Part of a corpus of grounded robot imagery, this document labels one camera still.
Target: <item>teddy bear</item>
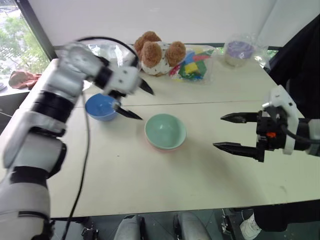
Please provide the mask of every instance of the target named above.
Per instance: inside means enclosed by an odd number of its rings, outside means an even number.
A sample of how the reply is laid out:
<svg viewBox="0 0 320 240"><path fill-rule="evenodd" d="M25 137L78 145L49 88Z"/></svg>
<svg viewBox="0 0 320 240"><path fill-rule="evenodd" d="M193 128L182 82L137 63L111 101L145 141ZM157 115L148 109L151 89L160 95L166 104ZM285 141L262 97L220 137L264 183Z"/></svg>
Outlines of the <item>teddy bear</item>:
<svg viewBox="0 0 320 240"><path fill-rule="evenodd" d="M141 61L142 70L154 76L168 73L186 56L186 47L182 42L162 42L154 31L145 32L133 46Z"/></svg>

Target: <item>table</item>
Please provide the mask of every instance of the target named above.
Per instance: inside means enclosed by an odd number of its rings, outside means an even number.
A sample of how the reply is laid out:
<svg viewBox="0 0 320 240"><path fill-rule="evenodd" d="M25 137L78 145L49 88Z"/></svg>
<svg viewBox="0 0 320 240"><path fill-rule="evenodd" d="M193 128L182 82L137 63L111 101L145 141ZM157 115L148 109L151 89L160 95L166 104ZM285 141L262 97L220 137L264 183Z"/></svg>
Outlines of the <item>table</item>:
<svg viewBox="0 0 320 240"><path fill-rule="evenodd" d="M319 158L295 151L267 151L265 163L234 156L215 142L256 144L254 123L220 120L233 112L257 112L275 84L254 61L229 69L216 61L211 85L145 78L156 96L138 92L123 104L144 120L117 116L90 119L91 148L75 217L195 209L245 207L320 198ZM96 93L89 88L86 96ZM144 136L147 119L158 113L180 118L187 139L180 149L159 152ZM68 216L78 191L86 149L84 108L73 110L63 140L62 169L48 180L51 216ZM5 171L0 169L0 177Z"/></svg>

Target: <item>light green bowl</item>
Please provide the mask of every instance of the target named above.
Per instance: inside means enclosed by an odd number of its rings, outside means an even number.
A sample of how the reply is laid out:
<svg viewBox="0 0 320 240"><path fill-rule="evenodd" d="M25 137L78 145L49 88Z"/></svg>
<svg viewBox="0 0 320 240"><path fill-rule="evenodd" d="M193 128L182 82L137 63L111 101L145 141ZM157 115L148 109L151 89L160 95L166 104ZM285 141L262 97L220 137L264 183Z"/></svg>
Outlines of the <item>light green bowl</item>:
<svg viewBox="0 0 320 240"><path fill-rule="evenodd" d="M175 116L158 114L144 126L148 141L158 149L172 150L184 143L187 137L185 125Z"/></svg>

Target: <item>window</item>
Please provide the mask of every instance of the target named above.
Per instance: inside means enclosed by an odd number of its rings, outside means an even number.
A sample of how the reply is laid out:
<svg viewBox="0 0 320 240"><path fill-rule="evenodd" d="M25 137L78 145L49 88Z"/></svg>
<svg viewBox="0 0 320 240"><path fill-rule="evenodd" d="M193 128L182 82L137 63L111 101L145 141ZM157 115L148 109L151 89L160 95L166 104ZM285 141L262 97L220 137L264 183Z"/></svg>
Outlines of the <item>window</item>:
<svg viewBox="0 0 320 240"><path fill-rule="evenodd" d="M0 83L6 91L12 71L41 74L49 62L14 0L0 0Z"/></svg>

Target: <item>black cable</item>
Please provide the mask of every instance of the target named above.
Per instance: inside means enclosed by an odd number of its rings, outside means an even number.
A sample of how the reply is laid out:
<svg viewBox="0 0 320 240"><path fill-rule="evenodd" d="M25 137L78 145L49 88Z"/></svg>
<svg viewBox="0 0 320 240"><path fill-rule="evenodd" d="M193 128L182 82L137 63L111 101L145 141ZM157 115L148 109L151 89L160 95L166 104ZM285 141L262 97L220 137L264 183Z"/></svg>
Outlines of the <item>black cable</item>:
<svg viewBox="0 0 320 240"><path fill-rule="evenodd" d="M83 101L83 106L86 105L86 97L84 95L84 93L82 92L82 101ZM85 157L84 157L84 161L83 161L83 168L82 168L82 175L81 175L81 181L80 181L80 186L79 186L79 190L78 190L78 193L77 193L77 196L75 198L75 201L73 203L73 207L71 209L71 212L70 212L70 215L66 221L66 225L65 225L65 229L64 229L64 233L63 233L63 236L62 236L62 240L65 240L66 237L67 237L67 233L68 233L68 230L69 230L69 226L70 226L70 223L71 223L71 219L74 215L74 212L75 212L75 209L76 209L76 206L77 206L77 203L78 203L78 200L79 200L79 197L80 197L80 194L81 194L81 191L82 191L82 187L83 187L83 184L84 184L84 179L85 179L85 173L86 173L86 167L87 167L87 161L88 161L88 155L89 155L89 149L90 149L90 126L89 126L89 119L88 119L88 115L87 115L87 112L86 112L86 108L84 107L83 108L84 110L84 117L85 117L85 125L86 125L86 152L85 152Z"/></svg>
<svg viewBox="0 0 320 240"><path fill-rule="evenodd" d="M281 125L281 130L287 134L289 137L295 139L297 142L301 142L301 143L308 143L308 144L320 144L320 140L313 140L313 139L309 139L303 136L298 136L294 133L292 133L291 131L288 130L287 126L282 124Z"/></svg>
<svg viewBox="0 0 320 240"><path fill-rule="evenodd" d="M112 42L116 42L116 43L124 46L126 49L128 49L131 53L133 53L138 58L137 53L131 47L129 47L124 42L122 42L122 41L120 41L118 39L112 38L112 37L107 37L107 36L88 36L88 37L80 38L80 39L78 39L76 41L77 42L83 42L83 41L96 40L96 39L103 39L103 40L109 40L109 41L112 41Z"/></svg>

